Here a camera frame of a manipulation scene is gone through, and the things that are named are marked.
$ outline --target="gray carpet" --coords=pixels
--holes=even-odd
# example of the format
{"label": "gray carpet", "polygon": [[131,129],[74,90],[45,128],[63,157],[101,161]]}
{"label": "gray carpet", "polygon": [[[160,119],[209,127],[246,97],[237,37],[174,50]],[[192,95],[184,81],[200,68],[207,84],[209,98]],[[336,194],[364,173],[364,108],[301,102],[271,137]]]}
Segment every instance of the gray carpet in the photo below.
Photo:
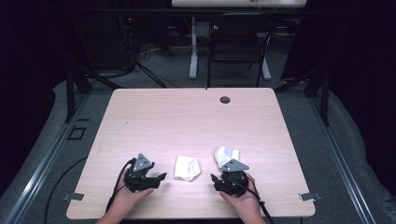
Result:
{"label": "gray carpet", "polygon": [[[289,40],[279,37],[273,38],[267,54],[267,62],[273,79],[271,81],[262,81],[261,87],[275,88],[282,83],[280,81],[280,75],[289,47]],[[190,53],[179,55],[175,54],[172,50],[153,50],[150,53],[150,57],[142,60],[141,63],[180,88],[203,88],[206,83],[205,54],[205,47],[200,47],[198,78],[195,80],[189,79],[188,75],[190,70]],[[221,77],[221,69],[231,69],[236,77],[238,77],[238,73],[247,73],[246,70],[239,70],[239,68],[232,68],[231,66],[219,66],[216,69],[219,69],[219,77]],[[255,71],[255,68],[253,67],[251,69],[252,76],[254,77],[255,72],[253,71]],[[149,79],[142,71],[134,71],[128,76],[118,77],[112,80],[126,88],[159,88],[159,85]],[[239,79],[229,81],[219,78],[216,82],[216,86],[223,86],[224,84],[226,87],[241,85],[241,80]],[[167,85],[175,88],[175,86],[169,83]],[[27,210],[23,218],[23,223],[43,223],[46,203],[56,180],[73,163],[89,154],[111,94],[111,90],[98,81],[92,80],[92,86],[94,87],[94,91],[88,96],[88,100],[78,113],[75,122],[71,124],[79,128],[86,128],[83,137],[81,140],[65,139],[60,145],[60,153],[55,163],[53,163],[40,191]],[[52,149],[58,134],[64,126],[64,120],[66,118],[64,83],[60,84],[54,90],[57,100],[50,118],[42,134],[37,139],[29,158],[0,200],[0,207],[2,208],[0,222],[2,223],[6,221],[9,212],[21,197],[23,189],[26,187],[35,169],[46,153]],[[312,217],[304,218],[304,223],[361,223],[343,179],[334,163],[328,139],[322,130],[320,121],[315,117],[315,111],[312,109],[310,100],[301,94],[299,88],[295,88],[292,92],[280,93],[277,95],[277,98],[288,125],[297,156],[302,165],[308,187],[312,192],[319,192],[323,196],[323,199],[315,202],[317,212]],[[334,137],[343,151],[351,172],[361,187],[361,192],[366,198],[376,222],[395,223],[389,214],[384,212],[383,202],[386,192],[378,183],[370,166],[365,162],[364,144],[359,130],[342,104],[332,94],[329,107],[329,120]],[[65,216],[68,201],[63,200],[62,197],[65,192],[74,192],[83,165],[84,161],[71,169],[54,191],[49,205],[48,223],[94,222],[94,220],[70,220]],[[182,220],[177,223],[180,222],[214,223],[210,220]],[[230,223],[230,220],[216,221],[216,223],[219,222]],[[277,217],[275,218],[275,222],[282,224],[300,223],[300,220],[299,218]],[[136,221],[134,223],[164,222]]]}

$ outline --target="desk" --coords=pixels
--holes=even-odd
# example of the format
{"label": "desk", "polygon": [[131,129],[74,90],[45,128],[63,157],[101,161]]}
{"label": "desk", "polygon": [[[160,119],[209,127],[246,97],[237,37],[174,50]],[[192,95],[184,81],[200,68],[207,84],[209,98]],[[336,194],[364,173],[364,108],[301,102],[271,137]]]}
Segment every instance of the desk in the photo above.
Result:
{"label": "desk", "polygon": [[[173,7],[305,7],[306,0],[172,0]],[[196,46],[195,17],[191,20],[191,65],[190,78],[197,76],[198,53]],[[268,63],[264,58],[262,64],[264,80],[271,80]]]}
{"label": "desk", "polygon": [[[220,97],[231,99],[228,104]],[[218,146],[240,150],[240,161],[272,217],[309,217],[312,202],[275,93],[264,88],[129,89],[114,91],[76,188],[67,216],[99,218],[106,209],[122,165],[142,152],[167,172],[158,189],[128,218],[229,218],[235,211],[214,190],[220,175]],[[191,182],[173,178],[177,156],[197,158],[201,174]]]}

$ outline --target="chair seat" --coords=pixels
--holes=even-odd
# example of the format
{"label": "chair seat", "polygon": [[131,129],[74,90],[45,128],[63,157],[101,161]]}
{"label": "chair seat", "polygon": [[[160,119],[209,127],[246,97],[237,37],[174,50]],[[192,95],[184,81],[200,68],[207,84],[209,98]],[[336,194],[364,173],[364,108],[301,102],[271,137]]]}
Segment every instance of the chair seat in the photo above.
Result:
{"label": "chair seat", "polygon": [[215,62],[257,63],[261,58],[256,34],[215,33],[211,41]]}

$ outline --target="white cloth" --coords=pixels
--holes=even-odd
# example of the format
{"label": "white cloth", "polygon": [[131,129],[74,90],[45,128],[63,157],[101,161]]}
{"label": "white cloth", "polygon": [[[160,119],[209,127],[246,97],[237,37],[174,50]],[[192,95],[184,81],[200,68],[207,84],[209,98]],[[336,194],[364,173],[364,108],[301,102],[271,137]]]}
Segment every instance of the white cloth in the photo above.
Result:
{"label": "white cloth", "polygon": [[191,181],[200,173],[201,167],[194,157],[178,156],[176,158],[174,178]]}
{"label": "white cloth", "polygon": [[234,150],[229,147],[218,147],[215,150],[215,158],[219,164],[220,169],[222,165],[224,165],[231,159],[239,161],[239,150]]}

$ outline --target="person's right hand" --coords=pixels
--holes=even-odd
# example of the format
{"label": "person's right hand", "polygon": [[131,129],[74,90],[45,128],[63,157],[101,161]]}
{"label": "person's right hand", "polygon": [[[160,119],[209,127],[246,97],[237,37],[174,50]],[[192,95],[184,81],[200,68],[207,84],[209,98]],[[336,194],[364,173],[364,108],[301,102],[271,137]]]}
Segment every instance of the person's right hand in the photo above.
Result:
{"label": "person's right hand", "polygon": [[[253,192],[256,192],[254,187],[254,178],[245,173],[249,178],[248,188]],[[245,224],[265,224],[264,219],[262,218],[261,208],[257,198],[246,191],[245,194],[240,196],[239,198],[235,198],[234,196],[228,195],[221,191],[219,195],[227,202],[230,203],[233,208],[236,210],[238,216],[242,219]]]}

